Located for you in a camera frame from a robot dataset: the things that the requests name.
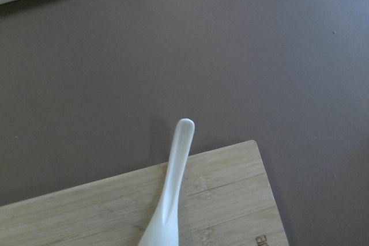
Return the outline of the white ceramic spoon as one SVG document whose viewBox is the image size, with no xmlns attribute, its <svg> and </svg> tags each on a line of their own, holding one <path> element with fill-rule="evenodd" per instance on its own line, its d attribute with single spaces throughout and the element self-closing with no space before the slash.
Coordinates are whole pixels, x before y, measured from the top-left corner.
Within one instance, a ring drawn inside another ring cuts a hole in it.
<svg viewBox="0 0 369 246">
<path fill-rule="evenodd" d="M 183 118 L 178 121 L 163 189 L 139 245 L 179 245 L 179 194 L 194 132 L 195 124 L 191 119 Z"/>
</svg>

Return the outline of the wooden cutting board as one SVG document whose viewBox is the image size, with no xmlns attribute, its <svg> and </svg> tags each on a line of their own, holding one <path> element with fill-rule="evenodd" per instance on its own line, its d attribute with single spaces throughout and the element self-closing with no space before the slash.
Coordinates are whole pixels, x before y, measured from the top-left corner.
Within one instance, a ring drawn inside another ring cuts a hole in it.
<svg viewBox="0 0 369 246">
<path fill-rule="evenodd" d="M 1 207 L 2 245 L 137 245 L 166 164 Z M 288 245 L 256 141 L 190 156 L 174 215 L 180 245 Z"/>
</svg>

